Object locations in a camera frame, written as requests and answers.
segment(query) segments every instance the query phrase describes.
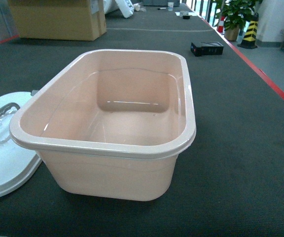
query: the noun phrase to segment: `red edge strip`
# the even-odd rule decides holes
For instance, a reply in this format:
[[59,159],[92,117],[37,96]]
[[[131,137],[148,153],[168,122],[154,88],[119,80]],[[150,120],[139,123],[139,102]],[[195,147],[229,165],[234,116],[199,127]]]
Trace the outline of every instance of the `red edge strip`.
[[[213,28],[204,18],[199,16],[206,24]],[[280,97],[284,100],[284,92],[258,67],[256,67],[246,56],[244,56],[233,44],[231,44],[223,35],[217,32],[231,49],[234,50],[259,76],[262,78]]]
[[0,41],[0,44],[1,44],[1,43],[5,43],[5,42],[7,42],[7,41],[10,41],[10,40],[12,40],[12,39],[18,38],[18,37],[19,37],[19,35],[15,35],[15,36],[12,36],[12,37],[10,37],[10,38],[3,39],[3,40]]

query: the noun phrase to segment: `small cup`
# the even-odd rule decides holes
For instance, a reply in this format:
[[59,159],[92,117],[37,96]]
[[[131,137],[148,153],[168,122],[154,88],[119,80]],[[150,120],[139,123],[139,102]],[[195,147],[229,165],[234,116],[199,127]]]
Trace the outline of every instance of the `small cup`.
[[133,4],[133,6],[134,6],[135,11],[140,11],[140,4],[136,3],[136,4]]
[[174,3],[173,2],[168,2],[167,6],[168,6],[168,11],[172,11],[173,8],[174,8]]

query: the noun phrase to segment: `green leaves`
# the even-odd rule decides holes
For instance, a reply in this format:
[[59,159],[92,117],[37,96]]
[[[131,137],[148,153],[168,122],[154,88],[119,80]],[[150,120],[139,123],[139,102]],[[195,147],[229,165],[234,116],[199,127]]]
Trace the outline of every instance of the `green leaves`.
[[[213,0],[216,2],[216,8],[221,9],[222,0]],[[225,16],[224,27],[227,29],[235,29],[237,26],[243,29],[246,21],[250,21],[255,12],[255,5],[262,0],[227,0],[224,4],[222,15]],[[220,17],[220,12],[216,14],[216,18]]]

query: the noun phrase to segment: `red cone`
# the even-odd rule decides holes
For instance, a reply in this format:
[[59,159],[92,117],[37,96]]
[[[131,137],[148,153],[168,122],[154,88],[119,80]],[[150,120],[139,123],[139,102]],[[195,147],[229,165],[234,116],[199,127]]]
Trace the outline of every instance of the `red cone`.
[[224,30],[224,29],[223,29],[223,28],[224,28],[224,27],[223,27],[223,26],[224,26],[224,19],[225,19],[225,16],[222,16],[222,17],[221,17],[221,20],[220,20],[220,22],[219,22],[219,25],[217,26],[217,29],[216,29],[216,30],[217,30],[218,32],[220,32],[220,33],[223,33],[223,30]]

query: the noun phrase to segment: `plastic tub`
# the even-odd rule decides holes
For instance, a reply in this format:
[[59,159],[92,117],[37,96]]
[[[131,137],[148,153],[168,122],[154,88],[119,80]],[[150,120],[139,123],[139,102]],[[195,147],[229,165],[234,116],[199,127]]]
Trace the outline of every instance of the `plastic tub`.
[[84,53],[14,115],[10,132],[68,192],[158,198],[196,133],[186,60],[164,51]]

